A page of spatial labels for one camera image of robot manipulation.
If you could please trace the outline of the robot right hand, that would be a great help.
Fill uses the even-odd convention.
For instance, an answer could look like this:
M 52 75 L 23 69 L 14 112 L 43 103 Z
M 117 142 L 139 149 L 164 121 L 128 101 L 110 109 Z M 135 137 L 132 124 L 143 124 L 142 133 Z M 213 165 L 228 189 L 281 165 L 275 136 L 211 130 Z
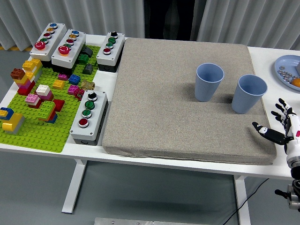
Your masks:
M 284 134 L 274 129 L 264 127 L 257 122 L 253 122 L 252 125 L 265 139 L 284 146 L 287 155 L 286 161 L 289 167 L 292 168 L 292 164 L 300 160 L 300 118 L 286 101 L 281 98 L 279 98 L 278 101 L 279 103 L 275 104 L 275 106 L 282 113 L 272 111 L 271 114 L 283 125 L 285 130 Z

